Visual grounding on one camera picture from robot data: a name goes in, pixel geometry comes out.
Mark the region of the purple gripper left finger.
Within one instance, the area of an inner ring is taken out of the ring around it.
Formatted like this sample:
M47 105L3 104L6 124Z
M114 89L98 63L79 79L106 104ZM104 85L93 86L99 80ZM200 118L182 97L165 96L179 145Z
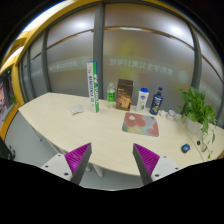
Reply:
M79 185L91 154L91 144L87 143L67 154L57 153L42 169Z

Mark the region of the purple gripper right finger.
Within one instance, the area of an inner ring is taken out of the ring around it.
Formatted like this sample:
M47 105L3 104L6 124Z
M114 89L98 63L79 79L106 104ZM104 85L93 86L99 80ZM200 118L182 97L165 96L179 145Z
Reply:
M136 143L133 144L133 155L143 185L148 185L179 170L179 167L167 156L159 156Z

